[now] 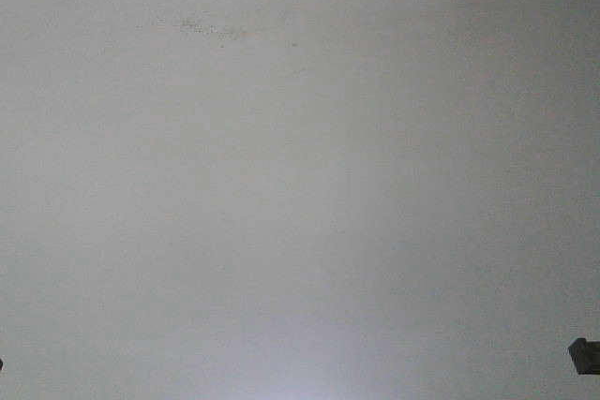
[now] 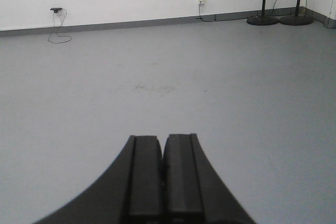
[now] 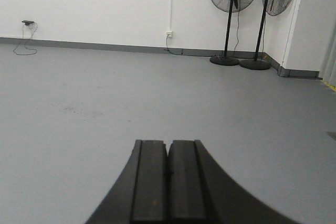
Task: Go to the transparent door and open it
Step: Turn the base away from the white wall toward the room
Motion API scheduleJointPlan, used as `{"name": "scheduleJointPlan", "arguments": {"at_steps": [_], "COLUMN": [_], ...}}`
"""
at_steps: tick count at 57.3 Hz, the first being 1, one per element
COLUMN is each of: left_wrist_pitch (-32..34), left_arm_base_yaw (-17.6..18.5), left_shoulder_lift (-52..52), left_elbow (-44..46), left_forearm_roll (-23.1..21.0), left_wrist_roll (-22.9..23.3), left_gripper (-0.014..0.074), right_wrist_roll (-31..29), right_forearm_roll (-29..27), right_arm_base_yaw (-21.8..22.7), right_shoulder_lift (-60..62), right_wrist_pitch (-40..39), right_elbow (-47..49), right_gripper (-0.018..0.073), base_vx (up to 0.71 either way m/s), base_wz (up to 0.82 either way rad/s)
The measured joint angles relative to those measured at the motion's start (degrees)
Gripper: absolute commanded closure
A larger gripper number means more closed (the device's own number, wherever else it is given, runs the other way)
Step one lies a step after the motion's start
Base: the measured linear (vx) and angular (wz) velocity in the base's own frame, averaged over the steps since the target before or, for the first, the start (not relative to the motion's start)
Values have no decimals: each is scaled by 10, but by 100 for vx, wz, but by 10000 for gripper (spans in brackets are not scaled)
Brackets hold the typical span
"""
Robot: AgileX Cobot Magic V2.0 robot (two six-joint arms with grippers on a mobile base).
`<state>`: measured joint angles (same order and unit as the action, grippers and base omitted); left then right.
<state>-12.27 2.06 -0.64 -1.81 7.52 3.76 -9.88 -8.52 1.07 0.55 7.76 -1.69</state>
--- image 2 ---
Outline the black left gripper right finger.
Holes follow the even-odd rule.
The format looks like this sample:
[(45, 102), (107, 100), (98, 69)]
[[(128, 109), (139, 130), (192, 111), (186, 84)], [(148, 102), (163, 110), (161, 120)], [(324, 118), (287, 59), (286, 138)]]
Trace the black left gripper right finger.
[(164, 158), (170, 223), (254, 223), (205, 155), (198, 137), (171, 134)]

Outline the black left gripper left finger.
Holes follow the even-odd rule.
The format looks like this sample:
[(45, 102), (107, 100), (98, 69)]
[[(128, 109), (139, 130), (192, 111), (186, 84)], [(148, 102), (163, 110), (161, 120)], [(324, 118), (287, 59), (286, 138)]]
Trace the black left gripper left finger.
[(131, 135), (93, 184), (39, 223), (159, 223), (162, 215), (160, 144)]

